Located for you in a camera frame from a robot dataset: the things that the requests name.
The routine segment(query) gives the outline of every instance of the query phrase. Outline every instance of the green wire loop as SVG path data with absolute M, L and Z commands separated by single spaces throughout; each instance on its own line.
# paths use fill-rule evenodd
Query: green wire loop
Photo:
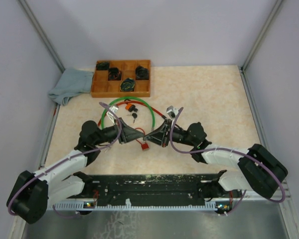
M 118 101 L 122 101 L 122 100 L 126 100 L 126 99 L 140 101 L 140 102 L 144 103 L 147 106 L 147 108 L 149 109 L 149 111 L 151 113 L 151 117 L 152 117 L 151 130 L 153 131 L 154 127 L 155 127 L 155 115 L 154 115 L 154 111 L 151 109 L 150 105 L 147 102 L 143 101 L 142 99 L 134 97 L 134 96 L 126 96 L 126 97 L 121 97 L 121 98 L 118 98 L 116 100 L 113 100 L 112 102 L 109 103 L 109 105 L 112 106 L 113 104 L 117 103 Z M 101 128 L 102 129 L 104 129 L 104 117 L 105 117 L 106 111 L 107 110 L 103 111 L 102 117 L 101 117 Z

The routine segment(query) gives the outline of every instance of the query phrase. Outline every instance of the gray wall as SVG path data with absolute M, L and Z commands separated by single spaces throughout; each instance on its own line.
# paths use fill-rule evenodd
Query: gray wall
M 275 0 L 28 0 L 66 67 L 242 65 Z
M 299 0 L 288 0 L 247 70 L 272 152 L 299 213 Z
M 0 239 L 13 217 L 5 203 L 18 174 L 38 162 L 58 68 L 15 0 L 0 1 Z

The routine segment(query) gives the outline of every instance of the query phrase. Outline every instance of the wooden tray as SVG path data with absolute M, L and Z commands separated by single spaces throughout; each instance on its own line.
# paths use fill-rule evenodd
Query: wooden tray
M 110 62 L 110 68 L 117 67 L 121 72 L 121 80 L 108 80 L 108 71 L 98 71 L 95 68 L 91 96 L 94 98 L 106 98 L 106 97 L 123 97 L 123 96 L 135 96 L 135 97 L 150 97 L 150 60 L 122 60 L 122 61 L 97 61 Z M 135 69 L 138 66 L 143 66 L 149 70 L 148 80 L 137 80 L 135 76 Z M 120 89 L 121 82 L 126 78 L 132 78 L 136 81 L 134 91 L 122 92 Z

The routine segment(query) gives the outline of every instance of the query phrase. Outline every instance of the black cable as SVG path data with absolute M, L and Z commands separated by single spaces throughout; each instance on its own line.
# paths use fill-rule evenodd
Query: black cable
M 134 87 L 135 87 L 135 80 L 133 80 L 132 78 L 126 78 L 120 85 L 121 91 L 124 92 L 134 91 Z
M 120 81 L 121 71 L 117 67 L 109 68 L 109 81 Z
M 150 78 L 149 70 L 143 66 L 138 66 L 135 69 L 135 74 L 137 80 L 148 80 Z
M 110 62 L 104 61 L 96 64 L 97 71 L 107 71 L 110 67 Z

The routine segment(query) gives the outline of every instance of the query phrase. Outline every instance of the red wire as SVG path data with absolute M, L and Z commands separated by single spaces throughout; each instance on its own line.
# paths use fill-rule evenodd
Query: red wire
M 233 201 L 234 201 L 234 196 L 233 196 L 233 192 L 232 191 L 230 191 L 229 192 L 229 196 L 230 196 L 230 205 L 232 205 L 233 204 Z
M 135 128 L 135 129 L 140 129 L 144 134 L 146 134 L 146 133 L 145 133 L 145 130 L 142 129 L 142 128 Z
M 93 195 L 93 201 L 94 201 L 94 207 L 95 207 L 96 201 L 99 199 L 99 191 L 94 190 L 93 192 L 95 192 L 95 194 Z
M 142 105 L 142 106 L 146 106 L 143 102 L 139 102 L 139 101 L 123 101 L 123 102 L 119 102 L 119 103 L 117 103 L 116 105 L 117 106 L 120 106 L 120 105 L 122 105 L 122 104 L 127 104 L 127 103 L 134 103 L 134 104 L 139 104 L 139 105 Z M 163 117 L 164 115 L 161 113 L 161 112 L 159 112 L 157 109 L 155 109 L 155 108 L 153 108 L 153 107 L 151 107 L 151 109 L 155 112 L 155 113 L 157 113 L 159 116 L 161 116 L 161 117 Z
M 139 128 L 139 127 L 138 127 L 138 128 L 135 128 L 135 129 L 140 129 L 141 131 L 143 131 L 144 134 L 146 134 L 146 133 L 145 133 L 145 130 L 142 129 L 142 128 Z

